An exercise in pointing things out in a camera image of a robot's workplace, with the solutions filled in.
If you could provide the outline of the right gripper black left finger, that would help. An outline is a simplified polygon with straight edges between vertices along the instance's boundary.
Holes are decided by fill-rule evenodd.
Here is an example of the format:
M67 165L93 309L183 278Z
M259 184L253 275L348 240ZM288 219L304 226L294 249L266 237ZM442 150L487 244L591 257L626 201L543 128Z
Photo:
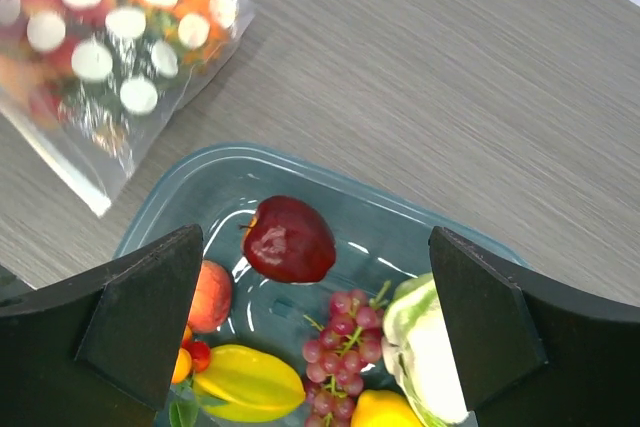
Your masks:
M183 226L1 302L4 426L150 426L170 390L200 272Z

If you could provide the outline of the clear zip top bag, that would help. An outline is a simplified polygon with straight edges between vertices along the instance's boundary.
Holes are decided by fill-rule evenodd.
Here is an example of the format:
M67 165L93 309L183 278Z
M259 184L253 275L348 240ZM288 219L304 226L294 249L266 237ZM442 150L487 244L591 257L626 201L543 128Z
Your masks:
M103 215L253 17L251 0L1 0L1 114Z

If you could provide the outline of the orange toy pineapple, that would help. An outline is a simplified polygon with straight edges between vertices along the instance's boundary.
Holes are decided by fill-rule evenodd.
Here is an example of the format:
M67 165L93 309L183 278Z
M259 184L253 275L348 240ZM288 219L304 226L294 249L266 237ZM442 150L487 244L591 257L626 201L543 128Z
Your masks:
M73 127L112 158L130 155L233 45L240 10L241 0L119 0L73 51Z

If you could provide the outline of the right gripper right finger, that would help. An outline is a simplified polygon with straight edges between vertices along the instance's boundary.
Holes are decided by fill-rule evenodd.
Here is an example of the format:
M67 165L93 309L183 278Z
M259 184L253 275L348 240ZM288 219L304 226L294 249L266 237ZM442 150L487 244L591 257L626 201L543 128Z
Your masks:
M433 229L430 262L480 426L636 426L639 309Z

